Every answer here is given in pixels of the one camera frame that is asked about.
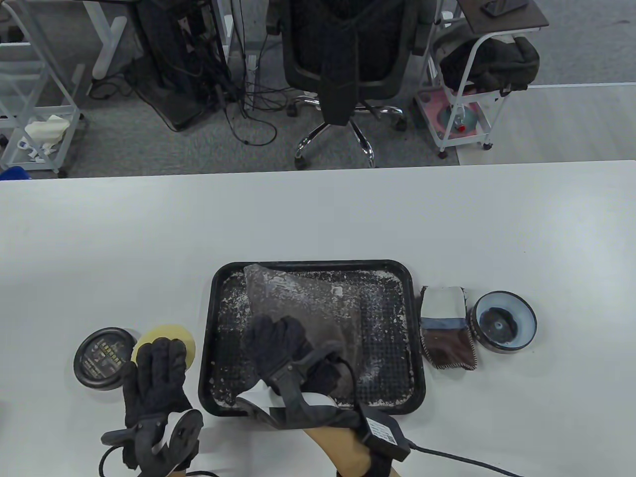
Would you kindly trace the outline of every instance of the chair wheel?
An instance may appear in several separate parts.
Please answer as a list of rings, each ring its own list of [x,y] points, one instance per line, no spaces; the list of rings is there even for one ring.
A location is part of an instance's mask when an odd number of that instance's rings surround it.
[[[287,115],[290,118],[295,118],[298,116],[298,106],[295,103],[287,105]]]
[[[393,129],[396,131],[404,132],[406,131],[406,118],[398,118],[398,120],[393,124]]]
[[[296,170],[305,170],[309,167],[309,161],[302,156],[294,157],[294,167]]]

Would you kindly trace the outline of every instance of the black mesh chair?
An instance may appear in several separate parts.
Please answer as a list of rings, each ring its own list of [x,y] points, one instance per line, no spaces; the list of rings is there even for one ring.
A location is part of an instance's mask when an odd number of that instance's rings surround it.
[[[373,106],[367,100],[395,96],[402,84],[409,56],[424,55],[431,28],[422,22],[420,6],[427,0],[270,0],[267,33],[282,34],[285,77],[290,86],[314,92],[294,98],[288,116],[298,107],[319,107],[324,122],[296,148],[294,165],[309,166],[307,146],[332,125],[347,126],[369,167],[375,167],[373,148],[354,121],[358,113],[389,116],[392,126],[406,130],[402,110]]]

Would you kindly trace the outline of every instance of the gloved hand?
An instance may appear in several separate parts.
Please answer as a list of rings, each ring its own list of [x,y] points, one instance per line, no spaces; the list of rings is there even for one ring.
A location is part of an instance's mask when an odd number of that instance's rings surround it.
[[[124,366],[123,400],[127,428],[134,427],[140,419],[148,416],[159,414],[167,417],[171,412],[192,409],[183,392],[186,346],[182,341],[157,338],[139,348],[137,364],[130,361]],[[124,445],[123,462],[130,469],[137,468],[133,442]]]
[[[243,335],[242,348],[256,368],[256,374],[277,394],[278,387],[268,377],[289,361],[299,361],[314,350],[300,321],[285,316],[273,322],[267,315],[254,318]],[[301,390],[326,395],[335,389],[338,379],[340,372],[334,364],[321,361],[309,369]]]

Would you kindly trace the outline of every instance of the round container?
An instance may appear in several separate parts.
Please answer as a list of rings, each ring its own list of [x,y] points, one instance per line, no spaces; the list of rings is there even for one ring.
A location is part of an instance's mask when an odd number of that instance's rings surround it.
[[[103,328],[84,340],[73,361],[75,377],[84,386],[107,391],[121,386],[121,368],[130,361],[135,338],[121,328]]]
[[[477,341],[496,353],[519,351],[537,333],[534,311],[523,298],[509,291],[491,291],[477,300],[469,325]]]

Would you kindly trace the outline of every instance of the black tray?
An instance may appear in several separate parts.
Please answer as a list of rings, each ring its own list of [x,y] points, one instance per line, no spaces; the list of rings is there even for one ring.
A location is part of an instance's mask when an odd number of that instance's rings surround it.
[[[240,349],[251,318],[243,268],[254,262],[221,267],[212,280],[205,327],[199,400],[215,416],[245,416],[238,394],[258,381]],[[361,292],[363,360],[357,380],[358,399],[391,414],[415,411],[426,393],[420,352],[418,314],[411,274],[393,260],[259,262],[272,270],[332,283],[348,283]],[[380,297],[365,285],[382,290]],[[350,407],[352,399],[338,402]]]

